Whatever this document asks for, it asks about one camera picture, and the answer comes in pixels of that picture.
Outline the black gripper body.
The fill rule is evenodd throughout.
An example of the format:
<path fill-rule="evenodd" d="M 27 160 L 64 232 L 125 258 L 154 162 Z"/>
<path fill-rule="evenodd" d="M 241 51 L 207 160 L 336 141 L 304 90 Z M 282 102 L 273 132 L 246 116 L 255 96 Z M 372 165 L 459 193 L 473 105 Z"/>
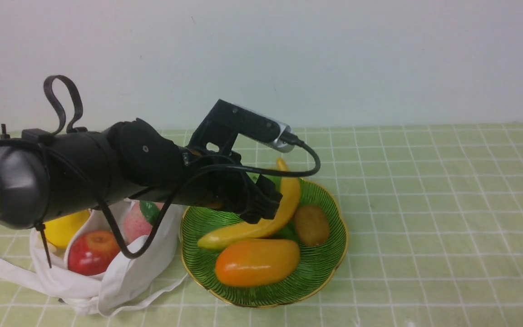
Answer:
<path fill-rule="evenodd" d="M 240 214 L 245 209 L 243 174 L 228 170 L 210 170 L 195 176 L 198 170 L 215 164 L 241 165 L 241 155 L 232 151 L 229 157 L 210 150 L 186 148 L 182 151 L 188 183 L 174 195 L 173 203 L 210 208 Z"/>

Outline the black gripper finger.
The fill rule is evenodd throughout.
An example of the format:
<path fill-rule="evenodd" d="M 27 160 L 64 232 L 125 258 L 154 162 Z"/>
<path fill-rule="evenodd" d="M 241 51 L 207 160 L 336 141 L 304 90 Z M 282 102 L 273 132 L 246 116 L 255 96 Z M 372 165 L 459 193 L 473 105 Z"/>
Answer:
<path fill-rule="evenodd" d="M 273 220 L 282 194 L 274 182 L 261 174 L 243 174 L 245 189 L 245 209 L 239 217 L 248 224 L 256 224 L 261 219 Z"/>

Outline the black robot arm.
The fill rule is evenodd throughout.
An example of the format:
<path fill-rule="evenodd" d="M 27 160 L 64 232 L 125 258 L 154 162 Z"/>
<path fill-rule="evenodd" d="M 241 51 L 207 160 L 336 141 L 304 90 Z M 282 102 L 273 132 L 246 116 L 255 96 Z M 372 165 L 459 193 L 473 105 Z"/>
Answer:
<path fill-rule="evenodd" d="M 137 119 L 104 132 L 50 136 L 25 130 L 0 139 L 0 224 L 27 229 L 39 221 L 123 199 L 210 208 L 245 221 L 272 219 L 282 195 L 269 178 L 252 181 L 236 170 L 208 170 L 216 164 L 241 166 L 231 151 L 218 155 L 178 146 Z"/>

